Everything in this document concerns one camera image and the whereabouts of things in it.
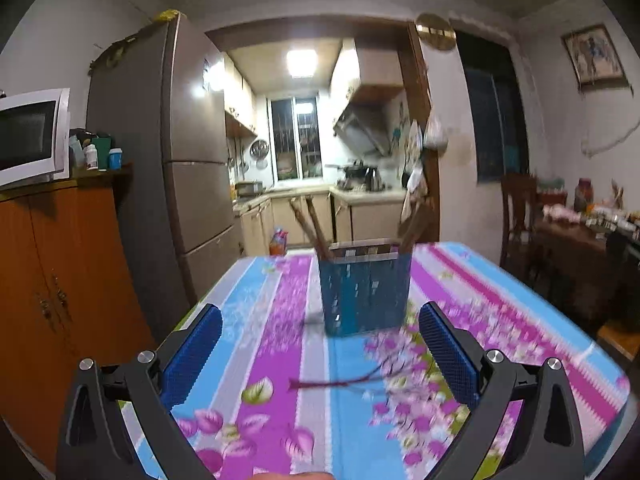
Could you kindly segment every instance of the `kettle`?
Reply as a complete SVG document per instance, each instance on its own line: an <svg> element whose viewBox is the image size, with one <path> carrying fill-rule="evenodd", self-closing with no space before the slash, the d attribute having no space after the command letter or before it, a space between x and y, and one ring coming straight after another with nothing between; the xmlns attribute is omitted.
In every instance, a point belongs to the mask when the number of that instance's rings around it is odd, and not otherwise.
<svg viewBox="0 0 640 480"><path fill-rule="evenodd" d="M378 168L372 166L367 168L367 173L364 176L364 186L367 191L382 191L384 189Z"/></svg>

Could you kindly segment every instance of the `white microwave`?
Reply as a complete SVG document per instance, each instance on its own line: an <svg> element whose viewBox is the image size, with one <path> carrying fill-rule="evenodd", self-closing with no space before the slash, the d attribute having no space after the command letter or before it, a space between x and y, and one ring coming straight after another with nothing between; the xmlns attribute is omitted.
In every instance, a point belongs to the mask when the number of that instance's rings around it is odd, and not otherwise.
<svg viewBox="0 0 640 480"><path fill-rule="evenodd" d="M0 186L68 178L68 106L69 88L0 99Z"/></svg>

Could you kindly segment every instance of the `framed picture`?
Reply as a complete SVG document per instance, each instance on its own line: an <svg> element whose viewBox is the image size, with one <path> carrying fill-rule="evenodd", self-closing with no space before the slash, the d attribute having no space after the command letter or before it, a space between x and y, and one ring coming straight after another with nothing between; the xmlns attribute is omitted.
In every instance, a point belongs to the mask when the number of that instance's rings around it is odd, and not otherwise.
<svg viewBox="0 0 640 480"><path fill-rule="evenodd" d="M562 43L574 64L580 91L629 86L604 25L593 25L565 34Z"/></svg>

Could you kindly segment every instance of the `blue plastic bin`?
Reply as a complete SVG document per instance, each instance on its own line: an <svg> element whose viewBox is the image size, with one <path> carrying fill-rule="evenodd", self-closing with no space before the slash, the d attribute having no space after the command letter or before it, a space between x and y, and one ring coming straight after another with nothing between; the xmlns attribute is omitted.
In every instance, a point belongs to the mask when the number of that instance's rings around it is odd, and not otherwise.
<svg viewBox="0 0 640 480"><path fill-rule="evenodd" d="M398 240L333 244L334 259L318 262L324 328L331 336L402 326L409 295L411 254Z"/></svg>

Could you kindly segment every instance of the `orange wooden cabinet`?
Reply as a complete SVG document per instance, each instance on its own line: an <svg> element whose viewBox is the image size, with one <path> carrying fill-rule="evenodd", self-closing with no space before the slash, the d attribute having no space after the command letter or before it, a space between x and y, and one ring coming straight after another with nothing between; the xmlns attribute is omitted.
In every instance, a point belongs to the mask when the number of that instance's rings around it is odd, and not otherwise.
<svg viewBox="0 0 640 480"><path fill-rule="evenodd" d="M126 362L157 345L131 283L111 187L50 188L0 202L0 413L55 471L78 361Z"/></svg>

